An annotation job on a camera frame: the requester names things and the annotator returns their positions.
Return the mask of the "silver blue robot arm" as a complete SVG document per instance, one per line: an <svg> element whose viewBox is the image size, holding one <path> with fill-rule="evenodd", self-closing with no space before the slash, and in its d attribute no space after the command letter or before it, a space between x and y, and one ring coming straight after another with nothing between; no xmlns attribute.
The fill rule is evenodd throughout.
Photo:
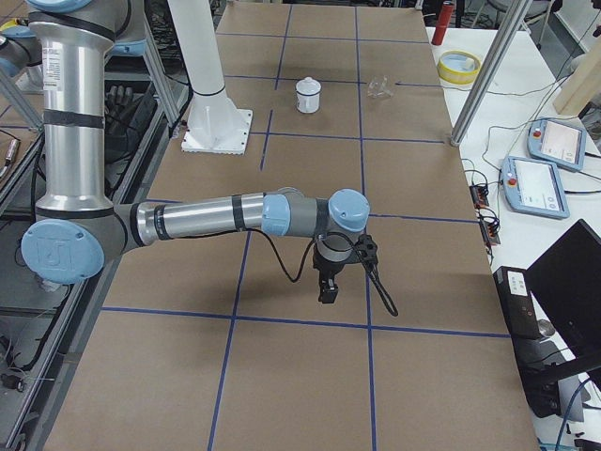
<svg viewBox="0 0 601 451"><path fill-rule="evenodd" d="M333 303L335 276L348 264L367 273L376 245L364 230L367 199L343 189L327 199L293 188L197 203L117 205L105 192L105 59L118 44L146 49L140 1L33 1L29 25L41 45L46 192L23 235L22 255L43 279L71 285L156 241L252 231L306 237L319 273L319 300Z"/></svg>

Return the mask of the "second grey robot arm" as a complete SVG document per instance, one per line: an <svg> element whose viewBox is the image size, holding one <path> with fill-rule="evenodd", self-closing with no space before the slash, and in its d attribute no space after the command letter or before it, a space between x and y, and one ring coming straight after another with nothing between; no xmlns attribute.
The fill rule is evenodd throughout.
<svg viewBox="0 0 601 451"><path fill-rule="evenodd" d="M14 18L1 25L1 70L15 77L25 68L42 63L41 44L25 18Z"/></svg>

